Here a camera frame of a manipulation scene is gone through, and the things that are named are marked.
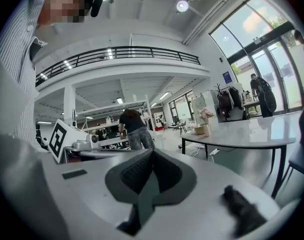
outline doorway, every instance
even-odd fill
[[[300,86],[291,59],[281,40],[275,40],[249,55],[257,74],[272,87],[277,108],[275,114],[302,108]]]

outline balcony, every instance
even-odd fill
[[[77,67],[90,63],[114,60],[119,58],[156,58],[182,61],[200,65],[197,56],[176,50],[146,46],[107,47],[83,52],[59,61],[58,63],[48,67],[36,76],[35,86],[38,86],[46,80],[55,77],[63,72],[74,70]]]

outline person carrying black bag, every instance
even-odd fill
[[[272,117],[277,104],[271,86],[260,76],[251,74],[251,88],[253,97],[258,97],[260,101],[262,116],[264,118]]]

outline person wearing striped shirt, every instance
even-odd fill
[[[37,27],[56,22],[79,22],[92,4],[93,0],[22,0],[0,33],[0,62],[28,96],[23,113],[18,115],[20,119],[14,136],[27,141],[38,151],[44,150],[35,139],[33,114],[37,91],[33,59],[46,43],[33,33]]]

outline striped shirt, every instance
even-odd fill
[[[45,0],[22,0],[0,33],[0,60],[13,79],[23,88],[29,101],[20,115],[14,135],[38,150],[34,114],[35,71],[33,59],[46,43],[35,37],[37,19]]]

